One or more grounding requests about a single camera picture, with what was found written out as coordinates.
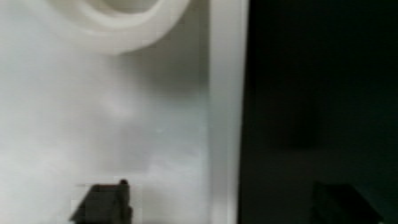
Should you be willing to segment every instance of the black plastic piece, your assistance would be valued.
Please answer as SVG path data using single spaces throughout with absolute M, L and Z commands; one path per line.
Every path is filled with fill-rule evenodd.
M 116 185 L 97 184 L 91 187 L 72 221 L 75 224 L 132 224 L 134 209 L 129 203 L 129 181 L 122 180 Z

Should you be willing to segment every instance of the white plastic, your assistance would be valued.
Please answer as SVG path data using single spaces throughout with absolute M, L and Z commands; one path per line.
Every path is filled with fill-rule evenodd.
M 6 224 L 68 223 L 122 178 L 136 224 L 237 223 L 248 0 L 193 3 L 157 47 L 109 56 L 0 1 Z
M 191 0 L 152 0 L 143 12 L 123 11 L 111 0 L 24 1 L 59 35 L 106 54 L 136 51 L 162 39 L 191 3 Z

